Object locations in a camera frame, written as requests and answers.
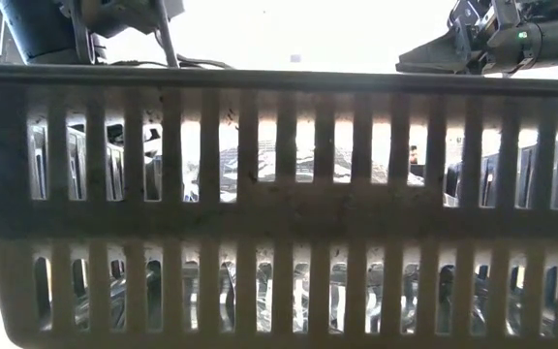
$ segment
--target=plastic basket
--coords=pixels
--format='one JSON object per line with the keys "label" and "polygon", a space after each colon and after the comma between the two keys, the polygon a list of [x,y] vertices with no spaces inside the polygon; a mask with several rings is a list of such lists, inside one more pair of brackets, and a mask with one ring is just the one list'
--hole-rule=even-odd
{"label": "plastic basket", "polygon": [[[237,199],[220,203],[219,126],[238,116]],[[257,181],[258,123],[276,117],[276,178]],[[336,118],[354,126],[350,183],[334,183]],[[113,176],[106,123],[125,124]],[[201,124],[200,201],[182,201],[181,123]],[[295,133],[315,124],[312,183],[295,181]],[[84,162],[72,180],[67,125],[82,120]],[[372,124],[391,139],[388,183],[372,184]],[[163,127],[160,200],[146,200],[142,127]],[[427,125],[423,186],[407,185],[409,128]],[[32,127],[45,130],[42,144]],[[458,207],[444,207],[449,127],[464,128]],[[500,127],[494,207],[480,201],[482,131]],[[520,129],[539,130],[527,209],[515,207]],[[551,209],[558,81],[282,72],[155,71],[0,66],[0,306],[10,339],[25,348],[558,348],[541,335],[545,268],[558,267],[558,209]],[[46,157],[37,169],[36,154]],[[110,195],[121,179],[123,198]],[[45,182],[41,192],[40,181]],[[71,182],[82,183],[80,195]],[[50,326],[39,319],[35,273],[49,260]],[[89,325],[75,323],[74,261],[87,261]],[[109,324],[112,260],[126,261],[123,330]],[[148,327],[146,263],[161,262],[162,324]],[[199,264],[199,321],[183,327],[183,275]],[[220,330],[219,267],[235,274],[235,328]],[[256,267],[272,264],[271,327],[257,329]],[[295,266],[308,263],[308,330],[295,333]],[[366,330],[372,263],[384,266],[382,321]],[[329,274],[347,268],[344,330],[329,332]],[[417,326],[400,331],[402,273],[419,265]],[[440,269],[454,266],[450,332],[437,333]],[[475,267],[489,265],[486,329],[471,331]],[[521,328],[506,330],[512,267],[524,267]]]}

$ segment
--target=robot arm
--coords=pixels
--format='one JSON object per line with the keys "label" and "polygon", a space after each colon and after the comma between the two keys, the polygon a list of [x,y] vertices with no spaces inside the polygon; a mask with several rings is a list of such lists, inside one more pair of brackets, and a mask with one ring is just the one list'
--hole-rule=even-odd
{"label": "robot arm", "polygon": [[558,66],[558,0],[458,0],[448,29],[402,54],[396,70],[513,75]]}

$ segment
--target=gray plastic basket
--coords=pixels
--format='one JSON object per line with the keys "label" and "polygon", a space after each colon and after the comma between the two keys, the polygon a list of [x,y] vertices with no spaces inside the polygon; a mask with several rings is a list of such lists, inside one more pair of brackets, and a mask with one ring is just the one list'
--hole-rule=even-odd
{"label": "gray plastic basket", "polygon": [[[220,203],[219,125],[238,116],[235,203]],[[259,182],[258,122],[276,117],[276,179]],[[351,183],[334,183],[336,118],[354,123]],[[123,199],[110,197],[106,123],[123,118]],[[295,182],[299,119],[315,122],[313,183]],[[201,123],[200,201],[182,202],[181,122]],[[83,120],[80,199],[67,125]],[[372,124],[390,123],[388,183],[371,183]],[[142,126],[163,127],[160,201],[147,201]],[[407,185],[409,128],[427,125],[423,186]],[[45,193],[35,142],[45,133]],[[465,130],[459,207],[444,207],[446,132]],[[480,207],[481,135],[501,129],[496,204]],[[520,129],[540,132],[529,208],[514,205]],[[545,267],[558,267],[550,208],[558,81],[0,66],[0,305],[25,348],[558,348],[541,335]],[[36,261],[50,263],[51,323],[39,319]],[[73,261],[86,260],[89,329],[75,325]],[[126,260],[126,325],[109,325],[109,261]],[[146,263],[162,266],[162,326],[147,323]],[[199,263],[199,322],[183,327],[186,262]],[[235,329],[220,331],[219,267],[237,269]],[[256,268],[272,264],[271,329],[257,331]],[[295,265],[310,265],[308,331],[293,329]],[[382,322],[367,333],[368,268],[384,265]],[[347,266],[343,333],[329,332],[329,273]],[[419,264],[417,326],[400,331],[402,273]],[[454,265],[450,333],[437,333],[439,271]],[[475,266],[490,265],[486,332],[471,332]],[[524,266],[519,335],[507,335],[512,266]]]}

